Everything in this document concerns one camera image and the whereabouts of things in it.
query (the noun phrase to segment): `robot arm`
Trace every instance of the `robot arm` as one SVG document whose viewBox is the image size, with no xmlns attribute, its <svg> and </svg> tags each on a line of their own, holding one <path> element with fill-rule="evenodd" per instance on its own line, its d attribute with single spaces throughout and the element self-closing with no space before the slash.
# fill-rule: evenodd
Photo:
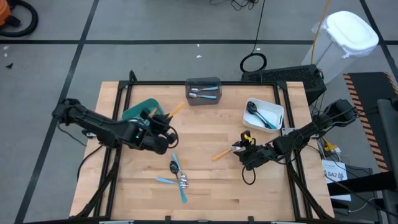
<svg viewBox="0 0 398 224">
<path fill-rule="evenodd" d="M 288 135 L 273 139 L 265 145 L 252 144 L 250 132 L 242 133 L 241 140 L 234 146 L 245 147 L 244 151 L 234 152 L 247 170 L 259 167 L 268 161 L 281 161 L 291 155 L 293 150 L 304 148 L 314 134 L 322 137 L 335 127 L 345 127 L 358 117 L 358 113 L 347 100 L 337 100 L 324 112 L 313 118 L 306 126 L 290 132 Z"/>
<path fill-rule="evenodd" d="M 167 115 L 155 115 L 151 118 L 149 113 L 148 110 L 141 113 L 142 120 L 148 120 L 149 125 L 138 119 L 115 121 L 88 110 L 76 99 L 65 99 L 57 105 L 52 116 L 59 123 L 75 123 L 89 130 L 105 146 L 119 147 L 126 144 L 131 149 L 146 149 L 165 154 L 168 146 L 177 139 L 176 133 L 167 133 L 171 118 L 167 118 Z"/>
</svg>

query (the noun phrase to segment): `black equipment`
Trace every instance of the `black equipment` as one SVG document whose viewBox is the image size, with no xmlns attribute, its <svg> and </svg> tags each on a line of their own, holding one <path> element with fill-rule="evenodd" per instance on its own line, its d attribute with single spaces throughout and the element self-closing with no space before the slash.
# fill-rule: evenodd
<svg viewBox="0 0 398 224">
<path fill-rule="evenodd" d="M 358 113 L 347 100 L 337 100 L 325 108 L 321 115 L 315 116 L 314 120 L 306 126 L 290 132 L 288 135 L 280 136 L 265 145 L 256 145 L 255 139 L 250 137 L 250 132 L 241 134 L 241 140 L 233 146 L 245 147 L 244 151 L 234 152 L 246 170 L 252 170 L 268 161 L 291 160 L 293 150 L 303 149 L 311 136 L 325 135 L 331 128 L 345 127 L 358 117 Z"/>
<path fill-rule="evenodd" d="M 169 134 L 167 131 L 172 118 L 166 115 L 149 116 L 149 110 L 143 110 L 142 119 L 129 121 L 115 121 L 94 111 L 86 109 L 76 99 L 65 99 L 57 105 L 52 116 L 69 125 L 75 123 L 82 128 L 96 134 L 100 144 L 110 148 L 117 148 L 121 144 L 128 145 L 131 149 L 154 151 L 165 154 L 169 145 L 177 140 L 177 133 Z"/>
<path fill-rule="evenodd" d="M 303 82 L 308 105 L 311 105 L 326 91 L 322 72 L 315 65 L 245 72 L 242 74 L 241 81 L 257 83 L 275 81 Z"/>
</svg>

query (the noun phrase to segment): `white plastic bin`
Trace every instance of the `white plastic bin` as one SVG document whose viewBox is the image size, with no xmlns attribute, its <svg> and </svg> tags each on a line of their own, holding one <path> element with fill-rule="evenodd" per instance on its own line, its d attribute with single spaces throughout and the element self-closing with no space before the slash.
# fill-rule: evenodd
<svg viewBox="0 0 398 224">
<path fill-rule="evenodd" d="M 248 106 L 249 101 L 253 102 L 257 106 L 257 111 L 263 117 L 265 117 L 268 122 L 273 124 L 276 129 L 269 129 L 264 127 L 264 123 L 256 115 L 250 114 L 248 112 L 248 109 L 246 107 Z M 265 102 L 255 98 L 249 98 L 246 102 L 246 107 L 244 108 L 243 125 L 268 133 L 276 132 L 282 127 L 282 122 L 284 120 L 285 114 L 285 109 L 283 106 Z"/>
<path fill-rule="evenodd" d="M 365 21 L 352 12 L 341 11 L 328 16 L 321 26 L 313 63 L 323 71 L 329 83 L 343 73 L 356 58 L 369 55 L 379 43 L 379 37 Z M 311 64 L 312 47 L 302 65 Z"/>
</svg>

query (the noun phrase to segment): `wooden tabletop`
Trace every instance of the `wooden tabletop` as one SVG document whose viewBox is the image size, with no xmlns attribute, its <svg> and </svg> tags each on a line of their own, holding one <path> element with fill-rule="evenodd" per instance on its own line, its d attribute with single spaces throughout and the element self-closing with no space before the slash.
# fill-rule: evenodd
<svg viewBox="0 0 398 224">
<path fill-rule="evenodd" d="M 97 113 L 112 116 L 117 86 L 117 82 L 102 83 Z M 311 122 L 303 85 L 288 83 L 288 91 L 295 125 L 302 127 Z M 172 220 L 245 221 L 248 216 L 254 216 L 257 221 L 294 220 L 285 166 L 268 162 L 256 168 L 256 183 L 246 185 L 242 181 L 243 165 L 238 156 L 231 153 L 216 162 L 211 160 L 212 156 L 238 141 L 240 133 L 247 129 L 258 144 L 264 144 L 279 135 L 279 132 L 264 133 L 242 124 L 248 98 L 275 103 L 271 86 L 223 86 L 219 104 L 189 106 L 185 99 L 185 86 L 135 85 L 129 106 L 148 98 L 155 98 L 166 113 L 181 101 L 186 102 L 170 124 L 177 130 L 180 143 L 163 156 L 123 147 L 112 219 L 164 220 L 166 215 L 170 215 Z M 280 99 L 284 105 L 281 91 Z M 314 140 L 309 145 L 317 146 Z M 97 147 L 96 139 L 88 140 L 85 156 Z M 82 167 L 70 215 L 80 212 L 98 188 L 104 151 L 89 158 Z M 184 190 L 187 203 L 182 203 L 177 185 L 155 181 L 156 177 L 175 179 L 169 171 L 172 152 L 177 154 L 188 177 L 189 188 Z M 307 147 L 301 155 L 309 191 L 323 209 L 333 216 L 319 154 Z M 245 172 L 245 176 L 251 181 L 252 172 Z M 302 194 L 299 190 L 297 192 L 300 213 L 304 217 Z M 104 214 L 107 198 L 106 192 L 101 214 Z"/>
</svg>

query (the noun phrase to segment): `teal object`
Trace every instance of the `teal object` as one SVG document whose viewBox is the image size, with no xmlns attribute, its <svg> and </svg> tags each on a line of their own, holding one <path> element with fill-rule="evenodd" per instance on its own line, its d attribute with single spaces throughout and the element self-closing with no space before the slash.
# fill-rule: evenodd
<svg viewBox="0 0 398 224">
<path fill-rule="evenodd" d="M 159 102 L 153 98 L 149 98 L 148 100 L 145 100 L 136 106 L 133 106 L 132 108 L 126 110 L 122 114 L 122 120 L 130 120 L 133 118 L 140 118 L 140 113 L 143 109 L 148 108 L 150 111 L 154 110 L 157 108 L 157 111 L 155 114 L 162 115 L 164 114 L 163 108 L 159 105 Z"/>
<path fill-rule="evenodd" d="M 167 179 L 161 178 L 161 177 L 156 177 L 156 181 L 163 182 L 166 184 L 176 184 L 176 182 L 174 182 L 172 180 L 167 180 Z"/>
<path fill-rule="evenodd" d="M 182 190 L 181 185 L 178 185 L 178 186 L 180 187 L 180 194 L 181 194 L 182 203 L 186 203 L 186 202 L 187 202 L 187 197 L 185 196 L 184 191 Z"/>
<path fill-rule="evenodd" d="M 173 155 L 174 162 L 177 164 L 178 168 L 181 170 L 180 164 L 178 163 L 177 155 L 175 154 L 175 152 L 173 152 L 172 155 Z"/>
</svg>

